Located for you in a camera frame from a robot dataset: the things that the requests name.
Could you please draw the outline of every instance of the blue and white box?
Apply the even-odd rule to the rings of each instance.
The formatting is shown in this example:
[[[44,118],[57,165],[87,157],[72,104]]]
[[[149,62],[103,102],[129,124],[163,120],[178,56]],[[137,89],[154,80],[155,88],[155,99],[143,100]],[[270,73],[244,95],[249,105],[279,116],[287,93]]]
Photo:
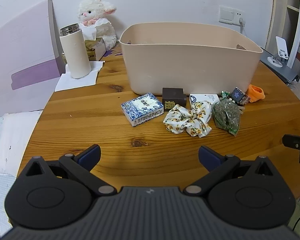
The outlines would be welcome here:
[[[133,127],[164,113],[163,104],[151,93],[127,101],[121,107]]]

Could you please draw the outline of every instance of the black cable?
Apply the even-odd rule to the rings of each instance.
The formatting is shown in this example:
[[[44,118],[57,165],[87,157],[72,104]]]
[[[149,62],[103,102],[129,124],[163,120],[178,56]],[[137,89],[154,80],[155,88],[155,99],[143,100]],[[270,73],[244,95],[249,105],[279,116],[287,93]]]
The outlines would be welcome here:
[[[299,217],[299,219],[296,221],[296,223],[295,223],[295,225],[294,225],[294,227],[293,227],[293,231],[294,231],[294,229],[295,229],[295,227],[296,227],[296,225],[297,225],[297,223],[300,221],[300,217]]]

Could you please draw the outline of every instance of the plush toy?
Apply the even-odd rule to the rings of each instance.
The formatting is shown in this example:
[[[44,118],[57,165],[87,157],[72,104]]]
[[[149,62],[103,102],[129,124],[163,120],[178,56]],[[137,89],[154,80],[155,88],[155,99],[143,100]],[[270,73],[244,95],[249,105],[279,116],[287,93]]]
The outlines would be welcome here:
[[[115,11],[116,7],[101,0],[83,0],[79,5],[78,19],[80,23],[97,30],[96,35],[103,38],[106,50],[112,49],[117,41],[114,28],[106,19],[106,15]]]

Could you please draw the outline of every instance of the green plastic bag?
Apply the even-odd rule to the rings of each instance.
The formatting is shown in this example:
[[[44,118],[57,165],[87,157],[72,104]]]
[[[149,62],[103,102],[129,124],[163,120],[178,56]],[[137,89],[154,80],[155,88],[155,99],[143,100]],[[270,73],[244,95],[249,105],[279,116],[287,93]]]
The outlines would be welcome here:
[[[215,125],[223,130],[228,130],[234,136],[240,127],[240,109],[236,103],[228,99],[229,93],[222,91],[223,98],[213,105]]]

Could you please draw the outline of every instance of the orange cloth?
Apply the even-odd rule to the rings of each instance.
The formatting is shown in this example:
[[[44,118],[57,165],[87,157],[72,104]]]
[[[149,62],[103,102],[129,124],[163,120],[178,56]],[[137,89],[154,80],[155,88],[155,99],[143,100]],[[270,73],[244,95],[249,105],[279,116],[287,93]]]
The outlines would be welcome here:
[[[251,98],[250,103],[256,102],[258,100],[262,100],[265,98],[265,94],[262,88],[249,85],[249,88],[246,92],[246,94]]]

